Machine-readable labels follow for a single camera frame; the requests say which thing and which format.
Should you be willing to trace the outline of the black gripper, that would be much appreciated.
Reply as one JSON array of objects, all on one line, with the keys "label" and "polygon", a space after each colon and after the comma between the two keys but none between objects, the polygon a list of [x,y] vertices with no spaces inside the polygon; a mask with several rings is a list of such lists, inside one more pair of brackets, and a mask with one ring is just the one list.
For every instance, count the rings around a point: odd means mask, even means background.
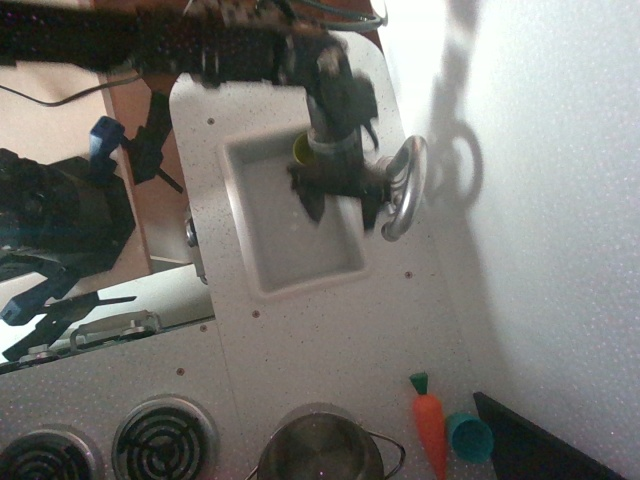
[{"label": "black gripper", "polygon": [[343,42],[328,33],[287,36],[287,83],[307,95],[308,139],[316,164],[288,167],[291,190],[320,223],[325,195],[360,198],[362,226],[371,231],[388,202],[383,179],[365,165],[361,131],[378,117],[371,81],[352,70]]}]

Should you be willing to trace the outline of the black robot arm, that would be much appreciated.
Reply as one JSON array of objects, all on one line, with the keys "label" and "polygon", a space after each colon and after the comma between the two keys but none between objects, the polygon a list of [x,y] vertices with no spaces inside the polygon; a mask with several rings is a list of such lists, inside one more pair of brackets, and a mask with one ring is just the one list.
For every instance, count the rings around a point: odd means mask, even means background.
[{"label": "black robot arm", "polygon": [[361,144],[378,115],[371,81],[352,70],[340,39],[286,1],[209,1],[188,13],[163,5],[120,11],[5,1],[1,59],[99,73],[188,74],[209,88],[302,88],[316,161],[289,173],[310,219],[322,218],[327,196],[352,197],[371,230],[390,197],[389,183],[366,166]]}]

